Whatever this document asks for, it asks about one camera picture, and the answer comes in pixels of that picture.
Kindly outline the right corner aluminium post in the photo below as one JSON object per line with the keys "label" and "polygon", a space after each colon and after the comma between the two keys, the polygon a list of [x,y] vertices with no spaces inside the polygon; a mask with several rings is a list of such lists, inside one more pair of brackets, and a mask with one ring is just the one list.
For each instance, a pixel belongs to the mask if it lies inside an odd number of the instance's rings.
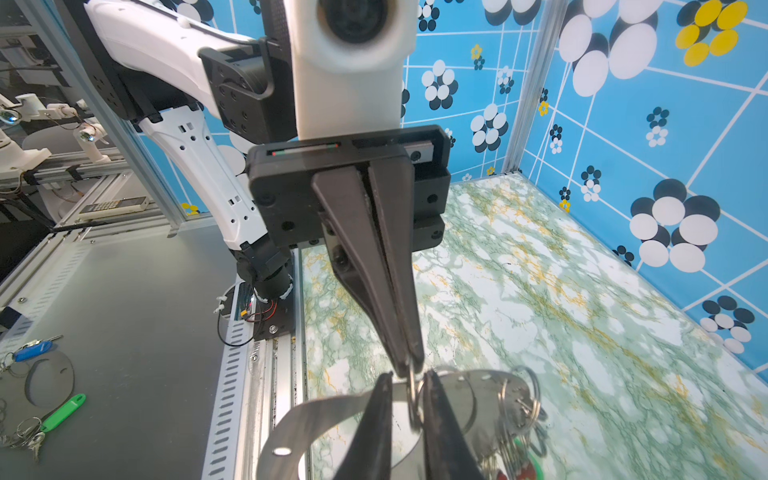
{"label": "right corner aluminium post", "polygon": [[503,173],[518,170],[529,136],[540,95],[551,66],[554,50],[558,43],[568,2],[566,0],[544,1],[544,10],[539,33],[534,43],[531,63],[521,89],[521,98],[509,139],[509,146],[503,165]]}

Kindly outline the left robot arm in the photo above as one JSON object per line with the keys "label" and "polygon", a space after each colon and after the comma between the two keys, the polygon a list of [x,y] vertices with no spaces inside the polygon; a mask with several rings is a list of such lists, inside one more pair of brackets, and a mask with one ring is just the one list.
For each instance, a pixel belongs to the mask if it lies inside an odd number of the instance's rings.
{"label": "left robot arm", "polygon": [[259,39],[171,1],[60,1],[93,86],[179,168],[264,299],[314,240],[394,371],[420,372],[414,252],[437,246],[450,181],[438,126],[404,128],[413,1],[265,1]]}

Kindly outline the grey metal key ring plate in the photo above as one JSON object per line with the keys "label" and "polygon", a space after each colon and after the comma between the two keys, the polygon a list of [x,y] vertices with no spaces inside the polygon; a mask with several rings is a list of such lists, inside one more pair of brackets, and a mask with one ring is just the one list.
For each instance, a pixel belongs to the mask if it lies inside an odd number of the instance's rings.
{"label": "grey metal key ring plate", "polygon": [[[483,476],[512,476],[511,447],[521,439],[539,463],[547,453],[541,388],[528,367],[511,371],[434,370],[440,377],[461,433]],[[424,377],[393,379],[392,451],[389,479],[427,479],[422,433]],[[337,425],[360,419],[372,390],[314,400],[293,408],[268,437],[258,460],[259,479],[296,479],[312,444]]]}

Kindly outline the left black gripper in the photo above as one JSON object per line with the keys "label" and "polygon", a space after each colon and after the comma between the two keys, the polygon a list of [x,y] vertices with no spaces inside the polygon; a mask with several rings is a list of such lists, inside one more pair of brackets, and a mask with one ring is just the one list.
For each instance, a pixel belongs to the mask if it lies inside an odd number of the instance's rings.
{"label": "left black gripper", "polygon": [[370,318],[393,370],[421,369],[412,254],[442,240],[450,149],[437,125],[251,148],[247,187],[267,229],[247,251],[260,296],[287,289],[269,253],[327,240],[337,280]]}

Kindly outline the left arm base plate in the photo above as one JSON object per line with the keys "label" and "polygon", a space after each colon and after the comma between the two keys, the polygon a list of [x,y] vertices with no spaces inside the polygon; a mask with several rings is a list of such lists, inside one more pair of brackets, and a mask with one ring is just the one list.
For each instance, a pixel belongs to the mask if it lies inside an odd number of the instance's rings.
{"label": "left arm base plate", "polygon": [[264,300],[247,282],[238,287],[235,319],[251,328],[253,341],[276,338],[295,331],[295,285],[274,300]]}

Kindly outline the green key tag outside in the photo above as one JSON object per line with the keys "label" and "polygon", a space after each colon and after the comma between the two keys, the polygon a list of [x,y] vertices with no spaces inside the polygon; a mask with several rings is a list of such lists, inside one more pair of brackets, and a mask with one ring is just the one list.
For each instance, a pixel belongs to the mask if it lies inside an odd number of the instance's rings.
{"label": "green key tag outside", "polygon": [[40,431],[49,433],[58,428],[64,421],[79,410],[85,404],[86,400],[87,396],[85,394],[74,395],[43,421]]}

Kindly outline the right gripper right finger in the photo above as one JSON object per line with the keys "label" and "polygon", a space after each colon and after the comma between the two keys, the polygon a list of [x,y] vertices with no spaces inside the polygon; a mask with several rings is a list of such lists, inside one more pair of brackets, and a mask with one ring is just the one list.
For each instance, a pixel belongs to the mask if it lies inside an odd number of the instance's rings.
{"label": "right gripper right finger", "polygon": [[422,397],[426,478],[482,479],[440,377],[434,370],[424,376]]}

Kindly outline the aluminium front rail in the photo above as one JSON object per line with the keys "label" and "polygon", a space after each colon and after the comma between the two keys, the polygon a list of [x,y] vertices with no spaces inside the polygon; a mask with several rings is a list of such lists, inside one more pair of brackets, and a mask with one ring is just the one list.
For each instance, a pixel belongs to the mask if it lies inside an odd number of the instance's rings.
{"label": "aluminium front rail", "polygon": [[[295,285],[295,331],[273,339],[253,341],[249,355],[239,479],[257,477],[259,456],[270,433],[294,406],[306,399],[301,252],[298,249],[292,251],[289,273]],[[218,310],[229,306],[233,286],[227,296],[219,300],[220,306],[215,310],[215,317]]]}

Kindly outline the red key tag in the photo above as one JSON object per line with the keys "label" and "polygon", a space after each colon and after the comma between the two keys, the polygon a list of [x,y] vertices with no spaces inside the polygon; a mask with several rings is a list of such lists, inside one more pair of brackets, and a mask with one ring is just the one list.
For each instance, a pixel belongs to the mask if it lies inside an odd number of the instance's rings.
{"label": "red key tag", "polygon": [[515,472],[512,476],[508,476],[504,471],[498,470],[496,475],[497,480],[537,480],[538,470],[532,461],[529,461],[519,471]]}

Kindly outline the green key tag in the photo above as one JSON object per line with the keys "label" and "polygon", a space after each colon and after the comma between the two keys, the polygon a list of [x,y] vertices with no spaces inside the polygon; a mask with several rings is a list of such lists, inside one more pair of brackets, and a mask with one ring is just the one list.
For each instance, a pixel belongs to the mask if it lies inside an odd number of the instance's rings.
{"label": "green key tag", "polygon": [[544,473],[537,462],[531,456],[528,445],[521,439],[513,441],[511,447],[511,470],[516,480],[544,480]]}

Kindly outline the blue key tag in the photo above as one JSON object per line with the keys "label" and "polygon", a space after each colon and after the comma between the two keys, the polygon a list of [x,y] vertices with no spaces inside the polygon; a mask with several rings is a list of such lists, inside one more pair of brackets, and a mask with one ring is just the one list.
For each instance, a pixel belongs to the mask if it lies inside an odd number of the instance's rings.
{"label": "blue key tag", "polygon": [[9,352],[1,361],[1,370],[8,370],[13,364],[24,362],[49,352],[62,335],[56,335],[45,340],[33,340]]}

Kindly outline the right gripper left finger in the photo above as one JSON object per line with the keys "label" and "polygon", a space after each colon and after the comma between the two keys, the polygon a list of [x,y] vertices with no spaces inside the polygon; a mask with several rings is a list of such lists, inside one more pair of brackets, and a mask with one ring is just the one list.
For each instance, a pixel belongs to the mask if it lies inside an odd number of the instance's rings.
{"label": "right gripper left finger", "polygon": [[334,479],[389,479],[391,475],[393,374],[381,374]]}

